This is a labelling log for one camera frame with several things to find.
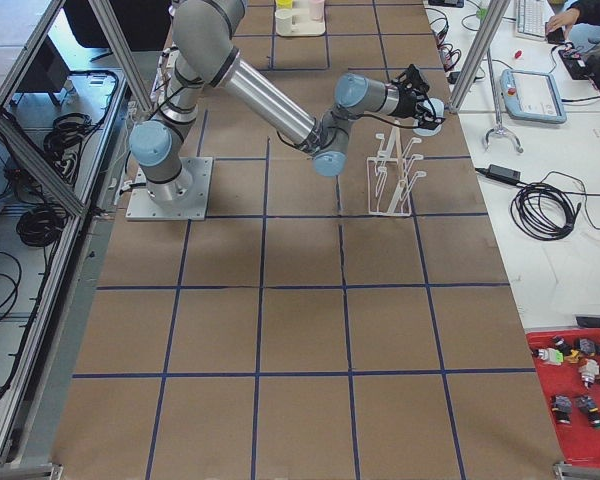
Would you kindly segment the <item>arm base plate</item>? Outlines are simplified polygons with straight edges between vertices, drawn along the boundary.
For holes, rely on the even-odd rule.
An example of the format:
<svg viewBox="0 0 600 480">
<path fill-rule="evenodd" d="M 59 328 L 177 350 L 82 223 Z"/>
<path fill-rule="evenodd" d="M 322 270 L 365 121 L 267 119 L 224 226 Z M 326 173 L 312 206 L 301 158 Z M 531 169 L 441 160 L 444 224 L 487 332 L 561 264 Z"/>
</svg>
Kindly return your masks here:
<svg viewBox="0 0 600 480">
<path fill-rule="evenodd" d="M 180 175 L 170 183 L 155 184 L 138 168 L 136 183 L 127 206 L 130 221 L 204 221 L 212 178 L 212 157 L 180 158 Z"/>
</svg>

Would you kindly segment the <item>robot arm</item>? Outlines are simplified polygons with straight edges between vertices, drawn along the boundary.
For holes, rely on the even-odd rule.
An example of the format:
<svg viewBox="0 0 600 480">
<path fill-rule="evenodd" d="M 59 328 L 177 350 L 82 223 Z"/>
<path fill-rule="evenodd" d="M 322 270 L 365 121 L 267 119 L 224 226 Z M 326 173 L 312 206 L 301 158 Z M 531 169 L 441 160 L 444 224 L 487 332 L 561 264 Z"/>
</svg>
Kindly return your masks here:
<svg viewBox="0 0 600 480">
<path fill-rule="evenodd" d="M 246 10 L 244 1 L 187 1 L 175 10 L 172 34 L 179 56 L 161 116 L 137 124 L 130 136 L 132 155 L 153 201 L 182 200 L 191 190 L 193 176 L 178 152 L 195 122 L 204 86 L 223 88 L 242 101 L 285 136 L 290 147 L 310 155 L 316 172 L 326 177 L 344 169 L 352 125 L 362 117 L 411 118 L 430 131 L 442 125 L 444 117 L 415 65 L 389 83 L 344 74 L 336 83 L 333 106 L 321 118 L 310 115 L 244 60 L 234 45 Z"/>
</svg>

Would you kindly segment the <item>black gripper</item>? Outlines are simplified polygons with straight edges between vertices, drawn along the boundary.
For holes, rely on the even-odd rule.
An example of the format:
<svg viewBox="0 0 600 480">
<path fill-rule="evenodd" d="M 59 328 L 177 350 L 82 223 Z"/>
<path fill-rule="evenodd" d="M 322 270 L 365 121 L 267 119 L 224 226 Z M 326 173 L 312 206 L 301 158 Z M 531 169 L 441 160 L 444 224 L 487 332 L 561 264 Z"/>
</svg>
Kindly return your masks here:
<svg viewBox="0 0 600 480">
<path fill-rule="evenodd" d="M 392 80 L 392 85 L 398 93 L 393 117 L 417 119 L 420 116 L 420 126 L 441 126 L 445 121 L 444 117 L 433 115 L 433 106 L 428 96 L 430 85 L 419 67 L 410 64 Z"/>
</svg>

